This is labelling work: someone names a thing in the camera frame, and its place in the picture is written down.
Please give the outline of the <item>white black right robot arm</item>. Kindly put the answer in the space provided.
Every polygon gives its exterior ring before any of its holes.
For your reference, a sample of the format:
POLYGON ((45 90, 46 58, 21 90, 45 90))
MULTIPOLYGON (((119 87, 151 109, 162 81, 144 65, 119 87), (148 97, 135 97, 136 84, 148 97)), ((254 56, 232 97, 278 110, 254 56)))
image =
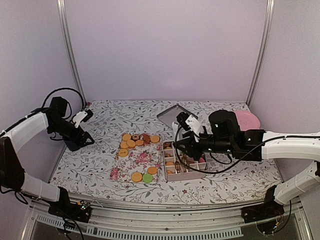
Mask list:
POLYGON ((320 184, 320 134, 285 134, 263 129, 242 131, 233 111, 208 117, 211 133, 193 114, 181 112, 172 124, 176 152, 199 161, 204 153, 231 154, 237 163, 270 159, 307 159, 311 164, 291 179, 271 186, 263 203, 241 209, 245 223, 284 214, 284 205, 320 184))

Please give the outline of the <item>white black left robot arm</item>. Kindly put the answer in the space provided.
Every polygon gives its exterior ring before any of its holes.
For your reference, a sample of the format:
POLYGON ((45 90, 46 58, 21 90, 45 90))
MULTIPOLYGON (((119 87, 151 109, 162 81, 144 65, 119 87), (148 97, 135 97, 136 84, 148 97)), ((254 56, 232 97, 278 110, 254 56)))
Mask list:
POLYGON ((50 92, 39 108, 31 111, 18 122, 0 133, 0 186, 6 193, 20 194, 23 198, 44 201, 49 204, 48 213, 64 219, 88 223, 92 209, 89 202, 72 202, 68 191, 62 186, 52 185, 42 179, 36 171, 36 164, 44 169, 53 154, 50 141, 63 142, 72 151, 94 144, 92 136, 81 128, 93 112, 86 109, 84 98, 80 97, 80 111, 74 113, 70 103, 50 92))

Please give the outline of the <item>pink divided cookie tin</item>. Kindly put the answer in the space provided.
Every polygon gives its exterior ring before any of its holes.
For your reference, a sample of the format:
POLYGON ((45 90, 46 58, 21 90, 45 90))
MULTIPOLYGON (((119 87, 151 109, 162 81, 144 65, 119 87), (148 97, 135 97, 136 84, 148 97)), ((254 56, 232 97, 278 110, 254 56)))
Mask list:
POLYGON ((165 141, 162 144, 164 176, 168 182, 196 180, 206 176, 204 172, 208 169, 208 164, 204 154, 199 161, 194 161, 192 157, 181 151, 177 152, 180 161, 172 141, 165 141))

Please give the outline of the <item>floral cookie tray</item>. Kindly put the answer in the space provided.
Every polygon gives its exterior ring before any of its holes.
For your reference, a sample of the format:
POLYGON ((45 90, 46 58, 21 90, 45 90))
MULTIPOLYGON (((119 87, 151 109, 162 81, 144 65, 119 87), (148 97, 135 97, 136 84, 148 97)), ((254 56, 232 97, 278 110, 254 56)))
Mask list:
POLYGON ((156 184, 159 180, 159 169, 163 163, 161 137, 152 133, 123 133, 119 142, 109 179, 112 182, 126 184, 156 184), (140 135, 134 141, 132 136, 140 135), (133 182, 131 175, 140 172, 153 176, 151 183, 133 182))

